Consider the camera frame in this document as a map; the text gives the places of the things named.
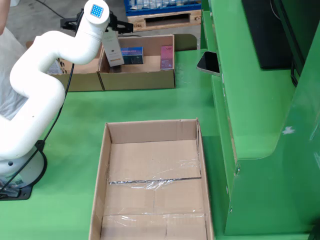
person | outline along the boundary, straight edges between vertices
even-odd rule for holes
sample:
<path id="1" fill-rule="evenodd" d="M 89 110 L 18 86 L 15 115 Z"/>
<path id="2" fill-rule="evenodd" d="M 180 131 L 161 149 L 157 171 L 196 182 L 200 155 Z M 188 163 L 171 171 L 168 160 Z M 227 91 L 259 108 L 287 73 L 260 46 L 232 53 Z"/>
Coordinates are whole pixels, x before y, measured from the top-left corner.
<path id="1" fill-rule="evenodd" d="M 19 95 L 10 84 L 10 72 L 25 48 L 6 28 L 10 0 L 0 0 L 0 115 L 12 120 L 25 104 L 26 98 Z"/>

blue product box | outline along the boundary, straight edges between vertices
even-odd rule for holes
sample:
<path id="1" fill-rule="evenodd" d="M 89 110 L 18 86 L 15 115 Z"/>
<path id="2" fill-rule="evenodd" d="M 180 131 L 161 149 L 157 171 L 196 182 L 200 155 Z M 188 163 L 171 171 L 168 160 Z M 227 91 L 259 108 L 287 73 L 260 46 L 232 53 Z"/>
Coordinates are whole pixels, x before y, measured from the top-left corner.
<path id="1" fill-rule="evenodd" d="M 144 48 L 142 46 L 122 47 L 121 53 L 124 64 L 144 64 Z"/>

white robotic arm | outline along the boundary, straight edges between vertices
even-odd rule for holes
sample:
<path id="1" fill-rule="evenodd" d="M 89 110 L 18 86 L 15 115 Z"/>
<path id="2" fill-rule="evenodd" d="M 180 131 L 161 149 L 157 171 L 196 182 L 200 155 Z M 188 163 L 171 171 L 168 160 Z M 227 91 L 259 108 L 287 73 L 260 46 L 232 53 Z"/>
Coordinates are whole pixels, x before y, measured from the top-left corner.
<path id="1" fill-rule="evenodd" d="M 80 65 L 92 61 L 109 15 L 103 0 L 89 0 L 75 37 L 59 31 L 38 36 L 14 65 L 10 83 L 28 100 L 11 121 L 0 115 L 0 161 L 18 159 L 33 148 L 65 100 L 63 85 L 46 72 L 57 58 Z"/>

blue crate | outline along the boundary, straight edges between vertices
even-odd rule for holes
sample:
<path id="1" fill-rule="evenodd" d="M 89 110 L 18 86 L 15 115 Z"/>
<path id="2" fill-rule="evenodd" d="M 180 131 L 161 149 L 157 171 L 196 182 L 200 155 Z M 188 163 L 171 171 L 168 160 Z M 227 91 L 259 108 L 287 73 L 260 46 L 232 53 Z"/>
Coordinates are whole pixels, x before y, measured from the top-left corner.
<path id="1" fill-rule="evenodd" d="M 201 9 L 201 3 L 197 3 L 196 0 L 124 0 L 124 6 L 127 16 L 163 14 Z"/>

empty cardboard box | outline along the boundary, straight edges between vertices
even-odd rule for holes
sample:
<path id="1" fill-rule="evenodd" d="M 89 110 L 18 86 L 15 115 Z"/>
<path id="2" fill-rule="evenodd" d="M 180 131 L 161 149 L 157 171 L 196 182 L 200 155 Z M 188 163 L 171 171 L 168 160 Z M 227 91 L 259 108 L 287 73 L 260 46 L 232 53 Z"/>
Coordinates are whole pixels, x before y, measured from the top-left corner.
<path id="1" fill-rule="evenodd" d="M 107 123 L 89 240 L 213 240 L 197 119 Z"/>

